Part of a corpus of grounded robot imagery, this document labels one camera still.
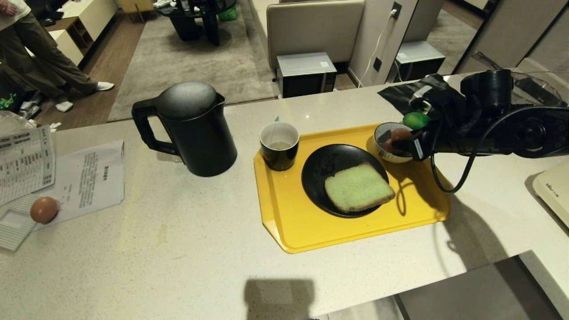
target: small bowl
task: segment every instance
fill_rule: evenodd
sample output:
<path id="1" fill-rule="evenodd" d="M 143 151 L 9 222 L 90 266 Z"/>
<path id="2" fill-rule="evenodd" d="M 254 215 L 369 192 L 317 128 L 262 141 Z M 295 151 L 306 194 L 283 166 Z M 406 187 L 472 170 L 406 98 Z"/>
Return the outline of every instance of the small bowl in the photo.
<path id="1" fill-rule="evenodd" d="M 387 139 L 391 138 L 391 132 L 395 129 L 402 128 L 409 131 L 413 131 L 410 127 L 399 124 L 397 122 L 386 122 L 384 124 L 379 125 L 376 128 L 376 132 L 373 134 L 373 141 L 375 141 L 374 145 L 376 147 L 377 153 L 383 158 L 385 161 L 392 162 L 392 163 L 404 163 L 407 161 L 411 161 L 413 156 L 409 152 L 405 152 L 402 155 L 394 155 L 387 151 L 385 151 L 382 145 L 387 141 Z"/>

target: bread slice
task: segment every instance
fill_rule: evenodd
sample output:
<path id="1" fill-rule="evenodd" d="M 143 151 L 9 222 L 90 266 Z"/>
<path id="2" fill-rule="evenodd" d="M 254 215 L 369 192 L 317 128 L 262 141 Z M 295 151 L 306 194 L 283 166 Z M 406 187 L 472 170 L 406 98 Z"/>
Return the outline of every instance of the bread slice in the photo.
<path id="1" fill-rule="evenodd" d="M 326 194 L 340 211 L 362 211 L 395 198 L 395 192 L 368 162 L 351 167 L 324 181 Z"/>

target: white appliance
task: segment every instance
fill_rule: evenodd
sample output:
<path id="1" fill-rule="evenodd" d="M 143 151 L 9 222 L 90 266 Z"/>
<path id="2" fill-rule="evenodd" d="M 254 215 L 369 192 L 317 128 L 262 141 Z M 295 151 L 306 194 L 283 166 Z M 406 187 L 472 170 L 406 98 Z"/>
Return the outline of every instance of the white appliance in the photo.
<path id="1" fill-rule="evenodd" d="M 445 56 L 425 41 L 402 43 L 387 82 L 419 80 L 437 73 Z"/>
<path id="2" fill-rule="evenodd" d="M 569 227 L 569 161 L 540 173 L 533 182 L 540 197 Z"/>
<path id="3" fill-rule="evenodd" d="M 326 52 L 277 56 L 277 81 L 283 98 L 332 92 L 336 68 Z"/>

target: cup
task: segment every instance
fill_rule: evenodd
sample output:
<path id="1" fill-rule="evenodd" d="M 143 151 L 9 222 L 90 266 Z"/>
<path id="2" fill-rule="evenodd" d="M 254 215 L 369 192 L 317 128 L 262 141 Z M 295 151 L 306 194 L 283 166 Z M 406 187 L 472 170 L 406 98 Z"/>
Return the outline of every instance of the cup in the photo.
<path id="1" fill-rule="evenodd" d="M 296 158 L 299 138 L 296 128 L 286 122 L 272 122 L 263 127 L 259 141 L 267 165 L 278 171 L 290 168 Z"/>

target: cable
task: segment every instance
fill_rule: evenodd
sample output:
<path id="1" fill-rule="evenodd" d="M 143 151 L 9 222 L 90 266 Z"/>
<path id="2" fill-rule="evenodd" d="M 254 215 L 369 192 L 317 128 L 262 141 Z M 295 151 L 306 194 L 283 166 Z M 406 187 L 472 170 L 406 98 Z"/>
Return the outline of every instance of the cable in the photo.
<path id="1" fill-rule="evenodd" d="M 476 146 L 474 146 L 474 149 L 472 149 L 472 152 L 470 153 L 470 156 L 468 157 L 468 162 L 466 164 L 466 167 L 464 168 L 462 177 L 460 177 L 460 180 L 457 183 L 456 187 L 454 187 L 450 190 L 445 189 L 443 187 L 442 183 L 439 180 L 439 175 L 436 172 L 436 166 L 435 166 L 435 144 L 436 144 L 436 140 L 439 138 L 439 133 L 441 131 L 441 128 L 443 127 L 443 125 L 441 123 L 441 125 L 437 128 L 437 131 L 435 132 L 435 138 L 433 139 L 433 143 L 431 146 L 431 170 L 432 170 L 432 175 L 435 178 L 436 185 L 444 192 L 451 193 L 451 194 L 457 192 L 463 186 L 464 182 L 466 181 L 468 173 L 470 172 L 472 164 L 474 163 L 474 158 L 476 157 L 476 154 L 478 153 L 478 149 L 480 149 L 482 142 L 484 142 L 484 140 L 490 134 L 490 132 L 492 130 L 494 130 L 494 128 L 497 127 L 500 123 L 502 123 L 506 119 L 508 119 L 509 117 L 511 117 L 515 114 L 518 114 L 520 112 L 530 111 L 530 110 L 558 110 L 558 111 L 569 112 L 569 108 L 564 107 L 564 106 L 543 106 L 543 105 L 541 105 L 541 106 L 527 106 L 525 108 L 517 109 L 517 110 L 514 110 L 508 114 L 505 114 L 504 116 L 502 116 L 501 118 L 496 120 L 490 127 L 488 127 L 488 129 L 486 129 L 484 134 L 482 134 L 482 137 L 480 137 L 480 140 L 478 140 L 478 142 L 476 143 Z"/>
<path id="2" fill-rule="evenodd" d="M 405 72 L 405 81 L 409 80 L 412 70 L 413 70 L 413 62 L 409 63 L 409 68 L 407 69 L 407 72 Z"/>
<path id="3" fill-rule="evenodd" d="M 368 74 L 369 66 L 370 66 L 371 63 L 372 63 L 373 57 L 376 55 L 377 47 L 380 46 L 381 36 L 384 35 L 384 32 L 385 32 L 385 30 L 387 30 L 387 26 L 389 25 L 389 22 L 391 21 L 391 18 L 393 18 L 393 16 L 395 16 L 396 13 L 397 13 L 397 9 L 393 9 L 393 10 L 389 13 L 389 19 L 387 20 L 387 23 L 385 24 L 384 29 L 381 30 L 380 36 L 377 38 L 376 49 L 373 50 L 373 53 L 372 53 L 371 57 L 369 57 L 368 66 L 367 66 L 367 68 L 365 68 L 364 75 L 361 77 L 361 79 L 358 79 L 358 84 L 357 84 L 358 89 L 361 88 L 361 82 L 362 82 L 363 79 L 365 78 L 365 75 Z"/>
<path id="4" fill-rule="evenodd" d="M 399 72 L 400 65 L 397 64 L 397 60 L 393 61 L 393 63 L 395 64 L 395 70 L 397 71 L 397 77 L 399 78 L 399 82 L 403 82 L 403 79 L 401 78 L 401 73 Z"/>

